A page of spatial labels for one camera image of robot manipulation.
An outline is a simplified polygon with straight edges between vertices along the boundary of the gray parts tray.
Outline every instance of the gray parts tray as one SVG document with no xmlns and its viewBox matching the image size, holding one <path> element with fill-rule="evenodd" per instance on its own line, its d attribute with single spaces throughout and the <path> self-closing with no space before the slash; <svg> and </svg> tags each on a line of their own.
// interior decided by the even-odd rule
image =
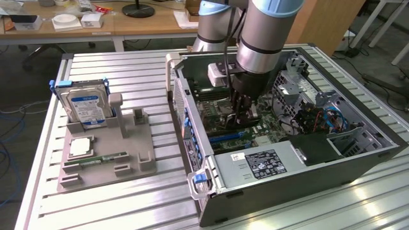
<svg viewBox="0 0 409 230">
<path fill-rule="evenodd" d="M 112 94 L 109 104 L 119 108 L 121 96 Z M 108 127 L 87 131 L 81 123 L 67 125 L 59 192 L 112 184 L 156 172 L 152 133 L 143 109 L 124 116 L 117 113 L 116 117 L 107 118 L 107 124 Z M 69 157 L 72 141 L 80 138 L 89 140 L 89 151 L 84 157 Z"/>
</svg>

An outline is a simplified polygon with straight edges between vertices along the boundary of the white table leg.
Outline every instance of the white table leg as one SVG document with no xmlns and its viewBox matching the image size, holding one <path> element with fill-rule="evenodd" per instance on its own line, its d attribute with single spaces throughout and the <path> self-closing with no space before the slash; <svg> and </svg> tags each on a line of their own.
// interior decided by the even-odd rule
<svg viewBox="0 0 409 230">
<path fill-rule="evenodd" d="M 116 52 L 124 52 L 124 37 L 123 36 L 115 36 L 112 37 L 115 51 Z"/>
<path fill-rule="evenodd" d="M 379 40 L 381 39 L 383 35 L 385 34 L 391 24 L 395 22 L 396 18 L 399 17 L 400 13 L 403 12 L 405 6 L 408 5 L 408 2 L 404 2 L 401 4 L 401 6 L 396 9 L 396 11 L 393 12 L 393 14 L 391 15 L 387 23 L 384 24 L 381 30 L 379 31 L 377 33 L 377 36 L 375 37 L 375 39 L 372 40 L 371 44 L 369 44 L 369 47 L 375 47 Z"/>
<path fill-rule="evenodd" d="M 405 46 L 405 48 L 403 49 L 403 51 L 399 53 L 399 55 L 396 56 L 396 58 L 392 61 L 392 64 L 396 66 L 397 63 L 403 60 L 404 56 L 409 53 L 409 43 Z"/>
<path fill-rule="evenodd" d="M 384 9 L 385 4 L 387 4 L 387 1 L 385 1 L 385 0 L 381 0 L 381 2 L 379 3 L 376 9 L 375 9 L 373 12 L 372 12 L 371 17 L 368 18 L 368 20 L 367 20 L 367 22 L 365 22 L 365 24 L 364 24 L 364 26 L 363 26 L 363 28 L 361 28 L 361 30 L 360 30 L 360 32 L 359 32 L 356 38 L 355 38 L 353 41 L 352 41 L 351 48 L 355 48 L 355 47 L 357 46 L 357 44 L 359 44 L 359 42 L 360 42 L 360 40 L 361 40 L 361 38 L 363 38 L 363 36 L 364 36 L 364 34 L 365 34 L 365 32 L 367 32 L 369 26 L 371 26 L 371 24 L 372 24 L 372 22 L 375 21 L 375 19 L 377 18 L 379 13 L 380 13 L 381 10 Z"/>
</svg>

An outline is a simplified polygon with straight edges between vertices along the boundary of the blue pcie slot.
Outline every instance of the blue pcie slot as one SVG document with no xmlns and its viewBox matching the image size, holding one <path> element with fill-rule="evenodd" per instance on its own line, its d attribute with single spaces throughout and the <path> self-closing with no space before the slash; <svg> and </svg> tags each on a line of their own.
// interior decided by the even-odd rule
<svg viewBox="0 0 409 230">
<path fill-rule="evenodd" d="M 215 138 L 209 138 L 211 143 L 217 143 L 225 140 L 235 140 L 235 139 L 240 139 L 244 135 L 244 132 L 239 132 L 235 134 L 229 134 L 229 135 L 223 135 L 220 137 L 215 137 Z"/>
</svg>

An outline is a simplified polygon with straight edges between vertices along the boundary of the wooden desk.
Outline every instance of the wooden desk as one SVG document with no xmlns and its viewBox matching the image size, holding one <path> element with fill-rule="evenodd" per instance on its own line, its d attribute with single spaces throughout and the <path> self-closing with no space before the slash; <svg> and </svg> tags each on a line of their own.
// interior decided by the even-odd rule
<svg viewBox="0 0 409 230">
<path fill-rule="evenodd" d="M 24 9 L 34 15 L 40 15 L 46 20 L 39 31 L 4 31 L 4 22 L 0 21 L 0 45 L 28 45 L 71 42 L 112 41 L 115 50 L 124 51 L 123 41 L 129 39 L 151 38 L 177 38 L 195 37 L 197 30 L 184 30 L 177 26 L 173 10 L 161 6 L 183 9 L 184 4 L 155 3 L 156 14 L 149 18 L 132 18 L 123 14 L 123 6 L 131 2 L 99 2 L 103 7 L 112 7 L 115 13 L 103 16 L 104 24 L 101 28 L 84 28 L 67 32 L 55 32 L 51 19 L 56 12 L 63 11 L 64 7 L 42 7 L 38 2 L 26 2 Z"/>
</svg>

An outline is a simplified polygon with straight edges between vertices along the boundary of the hard drive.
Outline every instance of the hard drive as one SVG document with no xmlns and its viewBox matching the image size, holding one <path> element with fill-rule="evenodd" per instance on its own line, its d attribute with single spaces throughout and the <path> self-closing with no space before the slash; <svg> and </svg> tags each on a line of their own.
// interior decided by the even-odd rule
<svg viewBox="0 0 409 230">
<path fill-rule="evenodd" d="M 56 93 L 71 123 L 81 122 L 84 129 L 107 126 L 105 119 L 113 117 L 108 103 L 108 81 L 60 81 L 51 90 Z"/>
</svg>

